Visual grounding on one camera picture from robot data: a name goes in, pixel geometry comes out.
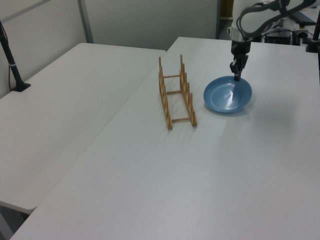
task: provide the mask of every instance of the black stand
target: black stand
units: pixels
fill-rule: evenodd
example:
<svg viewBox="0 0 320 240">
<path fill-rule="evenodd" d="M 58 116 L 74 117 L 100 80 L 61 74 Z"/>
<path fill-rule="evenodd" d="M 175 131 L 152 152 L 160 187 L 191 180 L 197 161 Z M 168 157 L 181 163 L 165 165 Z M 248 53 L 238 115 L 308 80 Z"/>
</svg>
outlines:
<svg viewBox="0 0 320 240">
<path fill-rule="evenodd" d="M 9 66 L 11 68 L 11 71 L 13 73 L 13 76 L 14 76 L 15 82 L 16 82 L 16 87 L 13 88 L 12 91 L 22 92 L 25 89 L 27 89 L 28 87 L 30 87 L 31 84 L 25 83 L 21 79 L 20 73 L 18 71 L 14 57 L 12 56 L 12 53 L 11 53 L 11 50 L 9 47 L 9 43 L 8 43 L 8 39 L 5 34 L 5 30 L 4 30 L 4 27 L 2 26 L 1 21 L 0 21 L 0 42 L 1 42 L 4 54 L 6 56 L 6 59 L 8 60 Z"/>
<path fill-rule="evenodd" d="M 318 15 L 318 19 L 316 21 L 315 29 L 314 29 L 314 34 L 312 39 L 308 38 L 308 46 L 306 46 L 305 51 L 308 53 L 318 53 L 319 49 L 319 34 L 320 34 L 320 11 Z"/>
</svg>

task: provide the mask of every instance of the blue bowl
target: blue bowl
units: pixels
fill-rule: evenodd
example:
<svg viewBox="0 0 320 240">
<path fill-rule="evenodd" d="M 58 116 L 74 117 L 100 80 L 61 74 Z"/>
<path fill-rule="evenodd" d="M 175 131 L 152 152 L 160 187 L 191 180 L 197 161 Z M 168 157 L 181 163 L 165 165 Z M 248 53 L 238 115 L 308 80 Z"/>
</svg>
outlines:
<svg viewBox="0 0 320 240">
<path fill-rule="evenodd" d="M 205 88 L 203 98 L 206 106 L 218 113 L 235 113 L 242 110 L 252 97 L 252 88 L 244 80 L 235 81 L 234 76 L 213 80 Z"/>
</svg>

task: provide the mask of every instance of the gray wall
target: gray wall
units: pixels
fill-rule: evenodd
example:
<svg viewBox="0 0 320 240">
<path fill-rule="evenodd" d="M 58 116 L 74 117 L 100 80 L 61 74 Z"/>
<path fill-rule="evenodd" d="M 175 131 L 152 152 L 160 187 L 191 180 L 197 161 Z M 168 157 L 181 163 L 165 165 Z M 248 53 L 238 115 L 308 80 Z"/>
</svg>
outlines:
<svg viewBox="0 0 320 240">
<path fill-rule="evenodd" d="M 168 48 L 178 37 L 216 38 L 218 0 L 82 0 L 95 44 Z"/>
<path fill-rule="evenodd" d="M 3 26 L 24 81 L 86 42 L 77 0 L 50 0 L 3 22 Z M 0 98 L 8 92 L 8 62 L 0 47 Z"/>
</svg>

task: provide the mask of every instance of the floor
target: floor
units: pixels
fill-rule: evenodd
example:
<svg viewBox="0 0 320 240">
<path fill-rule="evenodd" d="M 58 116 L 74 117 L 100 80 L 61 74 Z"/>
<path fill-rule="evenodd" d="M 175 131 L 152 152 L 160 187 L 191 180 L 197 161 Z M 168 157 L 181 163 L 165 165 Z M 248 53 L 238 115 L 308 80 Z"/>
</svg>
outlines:
<svg viewBox="0 0 320 240">
<path fill-rule="evenodd" d="M 0 206 L 0 240 L 9 240 L 28 216 L 28 214 Z"/>
</svg>

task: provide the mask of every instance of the white table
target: white table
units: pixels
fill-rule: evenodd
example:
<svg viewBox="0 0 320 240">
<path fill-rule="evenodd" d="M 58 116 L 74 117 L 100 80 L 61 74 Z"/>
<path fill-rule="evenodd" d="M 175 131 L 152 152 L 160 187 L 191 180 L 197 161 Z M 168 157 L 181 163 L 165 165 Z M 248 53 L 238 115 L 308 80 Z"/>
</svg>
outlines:
<svg viewBox="0 0 320 240">
<path fill-rule="evenodd" d="M 0 205 L 31 213 L 162 50 L 82 43 L 0 100 Z"/>
<path fill-rule="evenodd" d="M 203 91 L 230 75 L 230 44 L 179 38 L 162 59 L 174 75 L 183 54 L 197 128 L 167 130 L 154 68 L 12 240 L 317 240 L 318 56 L 253 43 L 252 100 L 222 115 Z"/>
</svg>

